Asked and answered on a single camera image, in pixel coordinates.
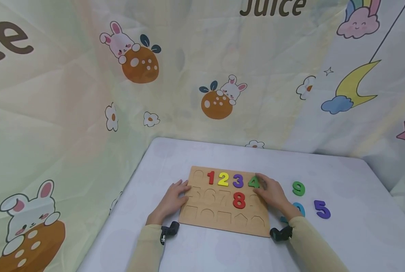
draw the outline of pink bunny ears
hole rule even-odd
[[[233,74],[229,75],[228,79],[229,79],[229,83],[236,85],[237,77],[235,75],[233,75]],[[243,91],[248,87],[248,84],[242,83],[237,87],[239,87],[239,91]]]
[[[122,33],[122,28],[115,21],[112,21],[110,23],[110,28],[111,28],[111,30],[113,32],[112,35]],[[109,45],[111,43],[111,41],[112,41],[112,35],[110,35],[108,33],[105,33],[105,32],[101,33],[101,35],[99,36],[99,40],[100,40],[101,43],[105,43],[106,45]]]
[[[52,180],[47,180],[41,184],[37,198],[48,198],[54,190],[54,182]],[[15,215],[21,212],[25,205],[29,202],[28,197],[24,194],[15,194],[6,198],[0,205],[1,212],[7,212],[10,215]]]

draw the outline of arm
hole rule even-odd
[[[293,228],[290,243],[311,272],[348,272],[337,254],[286,198],[281,185],[263,174],[256,174],[262,188],[254,189],[267,204],[279,209]]]
[[[161,226],[166,216],[175,213],[189,199],[179,197],[180,193],[190,190],[188,181],[172,183],[157,208],[148,216],[140,232],[127,272],[157,272],[164,246],[160,243]]]

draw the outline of shape-shaped slot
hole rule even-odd
[[[236,224],[238,227],[246,227],[246,224],[248,224],[248,218],[239,213],[234,217],[234,224]]]
[[[203,179],[203,172],[201,170],[196,170],[193,173],[193,180],[196,182],[201,182]]]
[[[229,213],[229,212],[217,212],[217,223],[219,223],[219,224],[231,224],[231,213]]]
[[[252,217],[251,225],[253,227],[264,227],[264,220],[259,216]]]
[[[203,209],[201,212],[201,219],[204,221],[213,221],[214,212],[210,209]]]
[[[187,219],[195,219],[198,212],[197,207],[186,206],[184,208],[184,217]]]

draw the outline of green number 9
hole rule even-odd
[[[303,196],[305,194],[305,186],[299,181],[293,183],[293,193],[297,196]]]

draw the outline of white tablecloth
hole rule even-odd
[[[147,216],[193,165],[264,173],[304,206],[349,270],[405,271],[405,215],[363,160],[168,138],[153,140],[78,271],[125,271]],[[294,181],[305,185],[302,197],[292,193]],[[331,218],[317,216],[314,200],[326,202]],[[164,224],[178,221],[178,214]],[[269,210],[269,218],[271,227],[285,226],[276,212]],[[166,241],[160,265],[161,272],[302,268],[288,243],[185,224]]]

